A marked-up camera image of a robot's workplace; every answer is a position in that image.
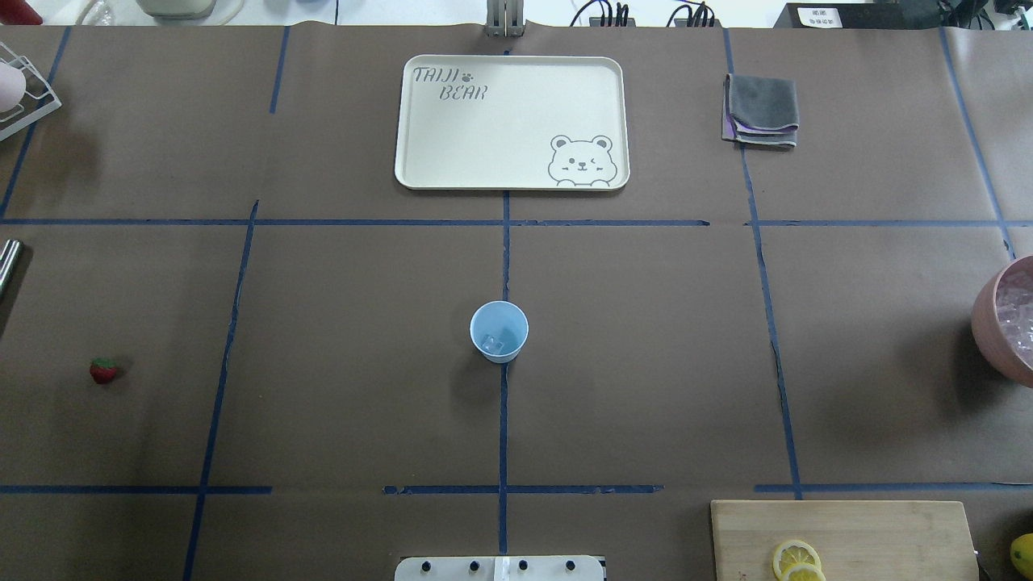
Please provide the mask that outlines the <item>wooden cutting board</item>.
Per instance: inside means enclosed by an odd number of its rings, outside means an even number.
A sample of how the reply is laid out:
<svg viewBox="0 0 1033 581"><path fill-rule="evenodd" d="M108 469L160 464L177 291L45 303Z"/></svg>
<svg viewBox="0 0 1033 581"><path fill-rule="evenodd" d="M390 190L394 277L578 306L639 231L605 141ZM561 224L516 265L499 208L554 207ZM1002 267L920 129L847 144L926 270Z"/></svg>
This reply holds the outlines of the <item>wooden cutting board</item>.
<svg viewBox="0 0 1033 581"><path fill-rule="evenodd" d="M977 580L963 504L925 500L714 500L719 580L776 580L772 551L809 543L826 580Z"/></svg>

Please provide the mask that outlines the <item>pink cup on rack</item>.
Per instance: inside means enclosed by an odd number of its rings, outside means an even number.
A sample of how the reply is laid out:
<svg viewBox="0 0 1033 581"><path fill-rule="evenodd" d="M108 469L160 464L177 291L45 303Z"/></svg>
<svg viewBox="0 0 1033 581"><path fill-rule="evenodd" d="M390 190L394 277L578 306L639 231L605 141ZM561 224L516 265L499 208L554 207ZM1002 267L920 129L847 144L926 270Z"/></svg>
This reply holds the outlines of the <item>pink cup on rack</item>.
<svg viewBox="0 0 1033 581"><path fill-rule="evenodd" d="M14 110L23 99L27 80L21 67L1 62L0 65L0 111Z"/></svg>

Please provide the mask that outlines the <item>light blue plastic cup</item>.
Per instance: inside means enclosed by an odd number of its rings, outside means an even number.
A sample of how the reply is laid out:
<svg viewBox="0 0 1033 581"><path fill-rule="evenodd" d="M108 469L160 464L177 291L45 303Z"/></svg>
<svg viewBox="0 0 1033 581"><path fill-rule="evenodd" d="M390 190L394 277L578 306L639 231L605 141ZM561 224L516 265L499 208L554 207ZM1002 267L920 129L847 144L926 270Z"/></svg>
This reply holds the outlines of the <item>light blue plastic cup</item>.
<svg viewBox="0 0 1033 581"><path fill-rule="evenodd" d="M530 333L530 324L526 314L509 301L497 300L484 303L472 314L469 324L469 335L472 345L486 359L495 364L506 364L516 359L526 345ZM479 343L484 335L501 339L506 351L501 356L488 356L481 353Z"/></svg>

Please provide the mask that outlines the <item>lemon slice on board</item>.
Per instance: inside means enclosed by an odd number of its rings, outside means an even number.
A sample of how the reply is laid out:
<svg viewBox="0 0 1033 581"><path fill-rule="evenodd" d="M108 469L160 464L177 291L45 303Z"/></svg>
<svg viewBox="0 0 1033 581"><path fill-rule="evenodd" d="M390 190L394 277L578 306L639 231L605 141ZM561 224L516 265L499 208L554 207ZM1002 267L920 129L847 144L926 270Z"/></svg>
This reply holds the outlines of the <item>lemon slice on board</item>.
<svg viewBox="0 0 1033 581"><path fill-rule="evenodd" d="M791 538L791 540L782 541L772 551L772 573L775 575L776 580L780 580L783 571L800 562L818 565L823 571L822 559L819 553L809 543L805 543L805 541Z"/></svg>

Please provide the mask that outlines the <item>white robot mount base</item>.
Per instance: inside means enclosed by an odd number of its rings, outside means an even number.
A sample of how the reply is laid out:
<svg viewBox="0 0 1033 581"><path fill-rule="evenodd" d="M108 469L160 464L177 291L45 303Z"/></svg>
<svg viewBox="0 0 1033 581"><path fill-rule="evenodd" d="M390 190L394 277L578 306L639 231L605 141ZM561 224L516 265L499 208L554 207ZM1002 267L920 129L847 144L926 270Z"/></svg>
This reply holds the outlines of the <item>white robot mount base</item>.
<svg viewBox="0 0 1033 581"><path fill-rule="evenodd" d="M395 580L606 580L603 558L586 554L404 558Z"/></svg>

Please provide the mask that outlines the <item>striped metal muddler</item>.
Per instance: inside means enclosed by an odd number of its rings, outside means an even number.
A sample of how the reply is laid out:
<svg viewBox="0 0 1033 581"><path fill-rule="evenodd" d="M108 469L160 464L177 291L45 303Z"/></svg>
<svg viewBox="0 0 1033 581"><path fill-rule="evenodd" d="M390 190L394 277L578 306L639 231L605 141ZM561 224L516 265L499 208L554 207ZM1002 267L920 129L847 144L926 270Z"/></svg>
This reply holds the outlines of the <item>striped metal muddler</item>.
<svg viewBox="0 0 1033 581"><path fill-rule="evenodd" d="M6 288L10 285L12 276L15 272L15 264L18 264L19 255L22 252L23 243L22 241L15 239L9 239L5 242L3 250L1 253L1 276L0 276L0 294L4 295Z"/></svg>

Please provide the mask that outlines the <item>aluminium frame post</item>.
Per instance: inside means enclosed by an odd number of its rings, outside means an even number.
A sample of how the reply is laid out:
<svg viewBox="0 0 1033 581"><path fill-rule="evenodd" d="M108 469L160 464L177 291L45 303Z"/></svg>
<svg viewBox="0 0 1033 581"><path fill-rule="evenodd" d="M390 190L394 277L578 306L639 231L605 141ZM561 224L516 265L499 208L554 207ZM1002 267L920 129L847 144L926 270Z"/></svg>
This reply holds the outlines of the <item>aluminium frame post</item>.
<svg viewBox="0 0 1033 581"><path fill-rule="evenodd" d="M525 34L524 0L487 0L486 8L486 36L516 38Z"/></svg>

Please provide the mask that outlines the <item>black box with label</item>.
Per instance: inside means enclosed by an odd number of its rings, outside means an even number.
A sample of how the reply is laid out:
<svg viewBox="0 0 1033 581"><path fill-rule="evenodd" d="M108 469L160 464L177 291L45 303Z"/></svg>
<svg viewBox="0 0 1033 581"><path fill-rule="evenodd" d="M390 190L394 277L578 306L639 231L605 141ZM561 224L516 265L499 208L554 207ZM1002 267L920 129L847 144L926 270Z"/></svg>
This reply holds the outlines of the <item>black box with label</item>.
<svg viewBox="0 0 1033 581"><path fill-rule="evenodd" d="M943 25L937 1L786 2L775 28L925 30Z"/></svg>

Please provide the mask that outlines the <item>red cylinder container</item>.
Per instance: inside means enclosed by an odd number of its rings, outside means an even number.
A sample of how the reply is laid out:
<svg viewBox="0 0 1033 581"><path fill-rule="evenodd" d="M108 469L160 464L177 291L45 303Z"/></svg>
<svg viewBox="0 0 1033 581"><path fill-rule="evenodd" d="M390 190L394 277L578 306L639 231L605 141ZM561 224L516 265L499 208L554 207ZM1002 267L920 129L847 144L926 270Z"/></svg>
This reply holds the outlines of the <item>red cylinder container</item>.
<svg viewBox="0 0 1033 581"><path fill-rule="evenodd" d="M44 19L25 0L1 0L0 22L3 26L39 26Z"/></svg>

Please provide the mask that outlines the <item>cream bear serving tray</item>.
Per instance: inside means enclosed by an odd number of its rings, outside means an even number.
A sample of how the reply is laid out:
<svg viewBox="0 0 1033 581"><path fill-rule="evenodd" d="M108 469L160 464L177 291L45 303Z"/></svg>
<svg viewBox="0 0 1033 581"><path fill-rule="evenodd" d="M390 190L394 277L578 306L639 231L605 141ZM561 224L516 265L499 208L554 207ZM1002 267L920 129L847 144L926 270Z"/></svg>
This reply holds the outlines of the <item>cream bear serving tray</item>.
<svg viewBox="0 0 1033 581"><path fill-rule="evenodd" d="M409 189L621 189L630 177L622 67L608 56L414 56L394 171Z"/></svg>

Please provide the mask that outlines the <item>grey folded cloth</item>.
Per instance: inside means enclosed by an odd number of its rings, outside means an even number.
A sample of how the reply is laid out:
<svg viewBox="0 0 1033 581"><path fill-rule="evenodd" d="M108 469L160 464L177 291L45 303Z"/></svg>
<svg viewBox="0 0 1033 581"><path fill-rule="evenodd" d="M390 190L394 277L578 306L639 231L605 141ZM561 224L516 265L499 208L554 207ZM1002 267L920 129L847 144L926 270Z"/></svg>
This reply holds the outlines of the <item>grey folded cloth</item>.
<svg viewBox="0 0 1033 581"><path fill-rule="evenodd" d="M796 81L726 74L721 139L745 146L794 148L800 124Z"/></svg>

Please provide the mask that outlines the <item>red strawberry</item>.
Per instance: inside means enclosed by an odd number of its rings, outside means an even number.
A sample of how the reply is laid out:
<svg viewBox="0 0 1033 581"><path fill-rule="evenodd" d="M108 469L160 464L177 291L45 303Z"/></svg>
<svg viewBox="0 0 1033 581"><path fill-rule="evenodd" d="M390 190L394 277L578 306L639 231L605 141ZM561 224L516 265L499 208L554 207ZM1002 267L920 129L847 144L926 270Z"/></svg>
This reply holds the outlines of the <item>red strawberry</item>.
<svg viewBox="0 0 1033 581"><path fill-rule="evenodd" d="M111 359L96 357L89 364L89 375L96 385L108 385L119 376L119 367Z"/></svg>

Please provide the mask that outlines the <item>whole yellow lemon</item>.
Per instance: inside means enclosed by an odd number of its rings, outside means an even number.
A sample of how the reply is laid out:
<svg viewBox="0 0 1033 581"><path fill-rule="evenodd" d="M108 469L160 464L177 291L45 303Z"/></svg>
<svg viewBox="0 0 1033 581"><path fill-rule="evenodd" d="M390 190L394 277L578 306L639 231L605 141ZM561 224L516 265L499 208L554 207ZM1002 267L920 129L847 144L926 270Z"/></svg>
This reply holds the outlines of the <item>whole yellow lemon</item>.
<svg viewBox="0 0 1033 581"><path fill-rule="evenodd" d="M1033 580L1033 534L1018 536L1010 543L1010 562L1026 580Z"/></svg>

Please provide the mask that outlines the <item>pink bowl with ice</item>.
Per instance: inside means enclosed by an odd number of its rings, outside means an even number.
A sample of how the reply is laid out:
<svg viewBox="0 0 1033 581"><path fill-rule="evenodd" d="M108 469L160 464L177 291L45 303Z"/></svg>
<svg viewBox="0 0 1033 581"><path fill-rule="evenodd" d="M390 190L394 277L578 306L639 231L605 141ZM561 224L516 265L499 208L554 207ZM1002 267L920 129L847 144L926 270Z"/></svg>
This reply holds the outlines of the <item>pink bowl with ice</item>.
<svg viewBox="0 0 1033 581"><path fill-rule="evenodd" d="M972 306L971 330L981 356L997 372L1025 387L1032 387L1032 371L1005 336L997 317L997 288L1006 276L1012 274L1031 275L1031 255L1020 257L1000 269L979 290Z"/></svg>

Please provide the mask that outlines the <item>clear ice cube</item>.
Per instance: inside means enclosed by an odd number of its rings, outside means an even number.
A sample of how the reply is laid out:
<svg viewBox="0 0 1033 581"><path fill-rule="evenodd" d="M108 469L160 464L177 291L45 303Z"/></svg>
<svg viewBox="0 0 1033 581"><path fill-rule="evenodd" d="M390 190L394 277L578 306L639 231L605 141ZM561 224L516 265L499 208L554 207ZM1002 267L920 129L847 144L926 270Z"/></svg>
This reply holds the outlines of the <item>clear ice cube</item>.
<svg viewBox="0 0 1033 581"><path fill-rule="evenodd" d="M484 335L481 338L479 348L481 353L488 354L488 356L501 356L502 353L506 351L504 342L492 335Z"/></svg>

